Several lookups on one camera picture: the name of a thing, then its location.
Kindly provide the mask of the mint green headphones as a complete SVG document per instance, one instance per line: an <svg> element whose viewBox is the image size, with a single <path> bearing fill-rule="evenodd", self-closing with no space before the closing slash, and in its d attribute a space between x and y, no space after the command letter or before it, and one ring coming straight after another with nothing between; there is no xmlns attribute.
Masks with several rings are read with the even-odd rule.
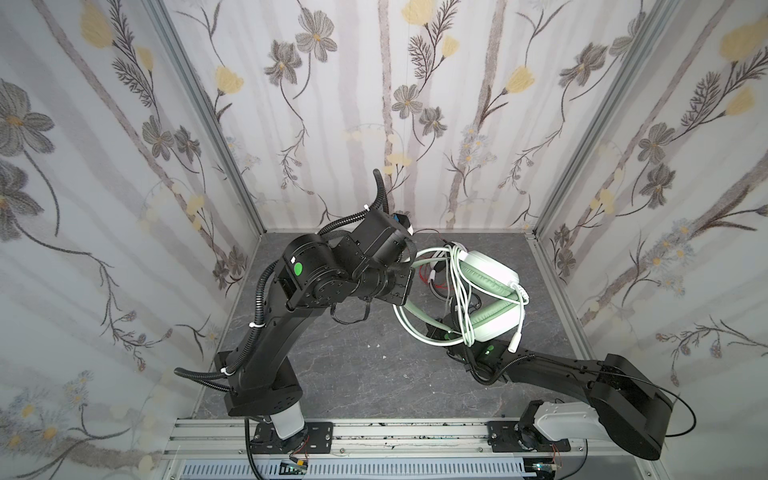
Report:
<svg viewBox="0 0 768 480"><path fill-rule="evenodd" d="M486 254L456 243L419 251L412 268L418 270L430 264L446 267L450 293L447 304L452 317L442 323L412 301L395 306L395 318L411 337L429 346L446 348L460 341L470 347L476 341L510 334L507 350L515 353L520 349L530 297L517 272ZM460 339L431 340L426 336L427 325L456 333Z"/></svg>

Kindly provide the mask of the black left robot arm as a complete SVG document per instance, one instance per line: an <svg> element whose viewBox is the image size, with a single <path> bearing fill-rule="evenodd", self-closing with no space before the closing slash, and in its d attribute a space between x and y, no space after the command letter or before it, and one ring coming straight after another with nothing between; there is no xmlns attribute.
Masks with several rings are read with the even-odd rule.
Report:
<svg viewBox="0 0 768 480"><path fill-rule="evenodd" d="M349 298L402 306L412 287L412 235L389 211L381 172L373 176L370 205L295 238L265 268L254 318L238 347L218 353L211 372L178 367L176 376L224 393L231 417L268 418L282 441L305 432L303 390L288 359L293 345L314 319Z"/></svg>

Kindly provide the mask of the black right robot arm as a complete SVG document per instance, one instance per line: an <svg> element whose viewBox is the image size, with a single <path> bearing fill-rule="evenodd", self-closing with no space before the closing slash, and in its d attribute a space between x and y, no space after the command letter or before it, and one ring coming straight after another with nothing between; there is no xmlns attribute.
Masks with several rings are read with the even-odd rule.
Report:
<svg viewBox="0 0 768 480"><path fill-rule="evenodd" d="M597 440L655 461L674 436L668 428L675 407L690 406L620 355L581 360L525 348L511 352L497 339L467 346L436 327L428 337L444 341L448 356L482 386L509 382L567 396L565 403L532 400L518 420L490 423L489 443L499 452L554 453L571 440Z"/></svg>

